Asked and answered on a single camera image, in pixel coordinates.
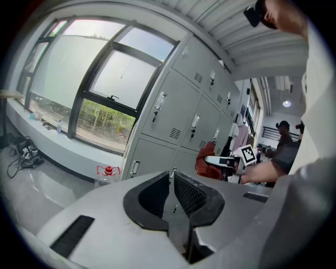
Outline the person's right forearm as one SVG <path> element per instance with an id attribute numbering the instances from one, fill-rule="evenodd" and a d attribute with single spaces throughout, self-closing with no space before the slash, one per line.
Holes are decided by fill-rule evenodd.
<path id="1" fill-rule="evenodd" d="M 297 156 L 300 142 L 285 145 L 271 159 L 263 163 L 248 166 L 241 178 L 241 184 L 274 183 L 281 176 L 289 174 Z"/>

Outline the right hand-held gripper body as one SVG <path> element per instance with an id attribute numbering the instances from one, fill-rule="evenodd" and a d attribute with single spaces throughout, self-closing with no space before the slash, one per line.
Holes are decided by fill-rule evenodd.
<path id="1" fill-rule="evenodd" d="M 238 148 L 230 157 L 220 157 L 219 164 L 222 166 L 222 180 L 230 183 L 240 183 L 240 178 L 246 168 L 256 163 L 256 151 L 249 144 Z"/>

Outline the black equipment pile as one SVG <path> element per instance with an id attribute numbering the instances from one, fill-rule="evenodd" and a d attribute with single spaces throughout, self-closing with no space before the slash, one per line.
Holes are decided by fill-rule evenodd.
<path id="1" fill-rule="evenodd" d="M 34 169 L 44 163 L 44 158 L 30 137 L 21 139 L 16 148 L 19 154 L 19 167 L 22 170 Z"/>

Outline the grey metal locker door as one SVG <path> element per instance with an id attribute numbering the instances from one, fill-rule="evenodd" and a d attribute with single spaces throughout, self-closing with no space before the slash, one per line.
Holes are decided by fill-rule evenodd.
<path id="1" fill-rule="evenodd" d="M 152 172 L 168 170 L 174 151 L 174 148 L 139 139 L 131 157 L 130 165 L 125 168 L 124 178 L 129 179 Z"/>
<path id="2" fill-rule="evenodd" d="M 171 69 L 142 129 L 142 134 L 177 145 L 199 101 L 200 89 Z"/>

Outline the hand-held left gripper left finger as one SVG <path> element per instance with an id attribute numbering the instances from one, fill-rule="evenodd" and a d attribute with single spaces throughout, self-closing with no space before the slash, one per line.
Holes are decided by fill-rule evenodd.
<path id="1" fill-rule="evenodd" d="M 124 211 L 143 229 L 167 231 L 169 224 L 162 217 L 169 191 L 170 176 L 164 171 L 131 188 L 123 198 Z"/>

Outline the white window sill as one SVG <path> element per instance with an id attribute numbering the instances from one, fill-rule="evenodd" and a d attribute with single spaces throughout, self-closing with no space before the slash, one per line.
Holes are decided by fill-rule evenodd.
<path id="1" fill-rule="evenodd" d="M 7 101 L 6 115 L 20 134 L 29 136 L 44 154 L 70 170 L 89 174 L 96 166 L 121 167 L 121 156 L 48 130 L 41 121 L 30 119 L 30 113 L 14 99 Z"/>

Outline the person's white shirt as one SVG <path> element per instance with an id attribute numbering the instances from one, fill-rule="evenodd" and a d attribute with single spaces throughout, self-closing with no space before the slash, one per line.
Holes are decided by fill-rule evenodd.
<path id="1" fill-rule="evenodd" d="M 336 157 L 336 60 L 312 22 L 308 22 L 308 46 L 302 78 L 305 129 L 290 174 L 318 159 Z"/>

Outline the clear jug with red cap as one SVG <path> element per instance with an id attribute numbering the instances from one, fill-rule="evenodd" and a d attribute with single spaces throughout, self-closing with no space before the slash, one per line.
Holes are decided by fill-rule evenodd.
<path id="1" fill-rule="evenodd" d="M 117 183 L 121 180 L 121 170 L 119 167 L 112 166 L 97 166 L 97 176 L 94 181 L 94 187 L 102 187 L 105 185 L 110 185 Z"/>

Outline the white garment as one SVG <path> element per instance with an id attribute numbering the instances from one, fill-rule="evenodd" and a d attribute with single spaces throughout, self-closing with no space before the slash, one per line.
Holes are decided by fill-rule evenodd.
<path id="1" fill-rule="evenodd" d="M 239 135 L 239 127 L 237 123 L 234 122 L 229 132 L 229 137 L 231 138 L 230 144 L 234 144 L 235 139 L 238 137 L 238 135 Z"/>

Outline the grey metal locker cabinet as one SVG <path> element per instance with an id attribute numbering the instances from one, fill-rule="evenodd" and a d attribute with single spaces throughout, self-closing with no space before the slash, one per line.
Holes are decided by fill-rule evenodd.
<path id="1" fill-rule="evenodd" d="M 177 145 L 142 134 L 154 100 L 171 69 L 199 88 L 199 101 L 193 107 L 191 118 Z M 124 155 L 122 180 L 126 180 L 124 171 L 130 165 L 139 139 L 175 149 L 167 171 L 193 173 L 196 157 L 209 141 L 215 142 L 215 154 L 220 155 L 236 118 L 239 95 L 230 72 L 198 38 L 188 35 L 162 69 L 131 132 Z"/>

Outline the black framed window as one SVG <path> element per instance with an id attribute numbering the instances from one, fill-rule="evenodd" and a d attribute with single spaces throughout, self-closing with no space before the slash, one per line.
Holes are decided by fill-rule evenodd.
<path id="1" fill-rule="evenodd" d="M 17 84 L 21 104 L 68 139 L 123 155 L 177 41 L 135 20 L 55 19 L 33 45 Z M 108 97 L 115 95 L 119 99 Z"/>

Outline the black railing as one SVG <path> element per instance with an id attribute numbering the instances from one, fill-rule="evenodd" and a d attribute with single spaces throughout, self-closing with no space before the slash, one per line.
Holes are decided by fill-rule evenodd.
<path id="1" fill-rule="evenodd" d="M 298 141 L 299 139 L 299 135 L 295 133 L 290 133 L 290 136 L 291 136 L 292 141 L 294 142 Z M 270 140 L 274 140 L 274 141 L 279 141 L 280 133 L 278 129 L 263 126 L 262 127 L 262 137 L 270 139 Z"/>

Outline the light wooden desk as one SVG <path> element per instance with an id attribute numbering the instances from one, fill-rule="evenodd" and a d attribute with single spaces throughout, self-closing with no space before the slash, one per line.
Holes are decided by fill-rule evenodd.
<path id="1" fill-rule="evenodd" d="M 0 136 L 0 149 L 8 146 L 6 109 L 8 99 L 22 99 L 23 95 L 17 90 L 0 90 L 0 111 L 2 112 L 3 135 Z"/>

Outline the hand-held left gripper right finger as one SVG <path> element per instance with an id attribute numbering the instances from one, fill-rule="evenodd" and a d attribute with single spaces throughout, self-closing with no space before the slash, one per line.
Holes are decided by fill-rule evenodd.
<path id="1" fill-rule="evenodd" d="M 217 190 L 179 171 L 174 173 L 174 194 L 192 227 L 212 225 L 225 205 Z"/>

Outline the pink garment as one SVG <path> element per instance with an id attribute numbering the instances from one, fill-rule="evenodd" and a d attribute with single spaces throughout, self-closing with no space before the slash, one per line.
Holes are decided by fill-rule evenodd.
<path id="1" fill-rule="evenodd" d="M 236 151 L 238 148 L 245 146 L 249 135 L 249 128 L 246 125 L 238 126 L 238 130 L 239 132 L 235 139 L 233 151 Z"/>

